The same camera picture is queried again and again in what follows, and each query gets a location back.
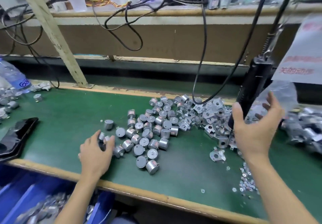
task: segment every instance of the wooden post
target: wooden post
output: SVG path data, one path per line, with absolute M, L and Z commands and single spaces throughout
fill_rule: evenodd
M 81 71 L 74 55 L 70 51 L 68 44 L 66 43 L 59 27 L 51 15 L 49 8 L 47 7 L 45 0 L 26 0 L 30 7 L 32 8 L 36 18 L 41 23 L 43 29 L 45 30 L 48 38 L 53 43 L 55 49 L 59 53 L 60 57 L 64 61 L 67 69 L 72 75 L 73 79 L 76 81 L 80 88 L 89 88 L 86 78 Z

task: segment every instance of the left hand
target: left hand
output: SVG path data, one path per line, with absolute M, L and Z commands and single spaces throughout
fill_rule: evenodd
M 109 169 L 115 147 L 115 136 L 112 136 L 109 141 L 104 140 L 106 150 L 102 151 L 97 142 L 99 134 L 100 130 L 92 137 L 86 139 L 85 143 L 80 146 L 81 152 L 78 154 L 82 163 L 81 176 L 97 181 Z

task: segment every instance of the plastic bag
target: plastic bag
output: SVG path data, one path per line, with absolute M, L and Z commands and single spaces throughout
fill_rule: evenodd
M 292 109 L 297 107 L 299 104 L 294 83 L 289 81 L 274 80 L 260 93 L 252 104 L 252 107 L 248 113 L 250 119 L 255 118 L 256 113 L 262 116 L 267 114 L 267 110 L 263 108 L 262 104 L 268 103 L 266 97 L 269 91 L 273 92 L 274 96 L 277 98 L 285 112 L 292 111 Z

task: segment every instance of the workbench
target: workbench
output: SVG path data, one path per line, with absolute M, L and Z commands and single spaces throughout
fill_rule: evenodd
M 9 162 L 16 167 L 39 171 L 59 178 L 77 181 L 81 173 L 78 159 L 79 146 L 98 129 L 103 121 L 114 121 L 127 126 L 127 111 L 135 109 L 137 115 L 151 106 L 151 97 L 176 95 L 110 88 L 52 89 L 40 92 L 42 102 L 36 103 L 33 93 L 18 99 L 20 107 L 0 126 L 0 137 L 18 120 L 38 117 L 40 122 L 27 140 L 20 159 Z M 303 149 L 286 144 L 287 136 L 279 131 L 275 136 L 270 159 L 286 184 L 304 203 L 318 221 L 322 222 L 321 161 Z M 124 139 L 116 138 L 116 144 Z M 98 186 L 112 192 L 157 204 L 195 212 L 232 223 L 267 223 L 260 196 L 239 191 L 240 167 L 243 160 L 226 149 L 225 162 L 213 162 L 209 153 L 216 146 L 203 130 L 192 126 L 171 137 L 167 151 L 159 150 L 160 169 L 154 175 L 135 165 L 136 158 L 126 153 L 113 158 Z

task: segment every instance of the green workbench surface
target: green workbench surface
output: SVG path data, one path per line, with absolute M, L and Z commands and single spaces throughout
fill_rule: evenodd
M 81 172 L 77 156 L 80 144 L 98 129 L 103 129 L 101 120 L 114 121 L 113 130 L 107 132 L 107 135 L 113 135 L 117 126 L 127 126 L 129 109 L 135 109 L 139 115 L 151 108 L 150 98 L 142 96 L 70 89 L 52 89 L 41 94 L 44 100 L 39 103 L 34 101 L 32 93 L 18 100 L 21 107 L 0 125 L 0 137 L 16 121 L 38 117 L 40 123 L 30 135 L 21 158 L 73 173 Z M 321 159 L 285 144 L 286 139 L 284 132 L 277 133 L 270 150 L 271 162 L 300 201 L 322 222 Z M 116 144 L 123 141 L 117 138 Z M 159 150 L 160 169 L 155 175 L 137 168 L 136 158 L 126 153 L 123 158 L 112 159 L 110 169 L 102 179 L 267 219 L 259 195 L 248 192 L 249 199 L 239 191 L 232 191 L 234 187 L 239 189 L 239 168 L 243 165 L 236 153 L 227 149 L 225 162 L 213 162 L 209 153 L 216 142 L 194 126 L 191 131 L 180 131 L 178 137 L 171 137 L 169 142 L 167 151 Z

